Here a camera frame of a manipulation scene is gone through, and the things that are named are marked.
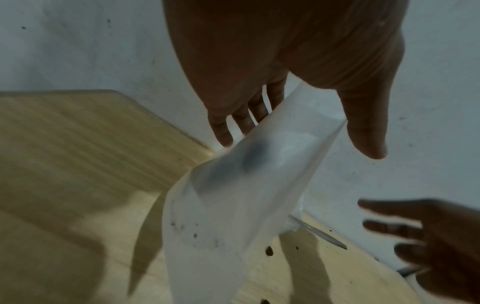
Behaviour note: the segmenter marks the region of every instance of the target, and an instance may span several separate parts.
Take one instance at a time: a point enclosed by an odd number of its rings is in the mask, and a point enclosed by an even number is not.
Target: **translucent plastic bag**
[[[231,150],[175,184],[162,224],[175,304],[230,302],[285,229],[344,122],[338,99],[300,84]]]

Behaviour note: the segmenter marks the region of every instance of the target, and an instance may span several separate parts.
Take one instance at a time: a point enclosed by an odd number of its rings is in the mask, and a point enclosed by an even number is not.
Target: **scissors blade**
[[[300,226],[302,226],[303,228],[307,229],[308,231],[310,231],[311,233],[315,234],[316,236],[318,237],[321,237],[322,239],[326,240],[327,242],[329,242],[330,244],[333,244],[335,246],[338,246],[340,248],[343,248],[343,249],[347,249],[347,246],[345,244],[343,244],[342,242],[340,242],[339,240],[337,240],[336,238],[326,234],[325,232],[313,227],[313,226],[310,226],[308,225],[307,223],[305,223],[304,221],[294,217],[293,215],[289,215],[288,216],[292,221],[294,221],[295,223],[299,224]]]

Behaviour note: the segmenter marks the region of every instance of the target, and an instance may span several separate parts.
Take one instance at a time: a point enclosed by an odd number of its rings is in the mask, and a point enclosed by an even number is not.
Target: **brown speck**
[[[268,255],[268,256],[272,256],[274,254],[274,250],[270,246],[268,246],[265,249],[265,254]]]

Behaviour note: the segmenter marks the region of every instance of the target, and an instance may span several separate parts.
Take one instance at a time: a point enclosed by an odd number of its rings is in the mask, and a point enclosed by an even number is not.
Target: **translucent paper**
[[[169,191],[163,247],[175,304],[227,304],[285,228],[345,117],[300,84],[231,150]]]

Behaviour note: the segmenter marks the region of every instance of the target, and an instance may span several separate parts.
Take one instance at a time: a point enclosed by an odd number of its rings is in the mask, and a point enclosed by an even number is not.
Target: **light wood tabletop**
[[[115,92],[0,95],[0,303],[169,304],[162,209],[213,152]],[[306,230],[233,303],[420,303],[395,271]]]

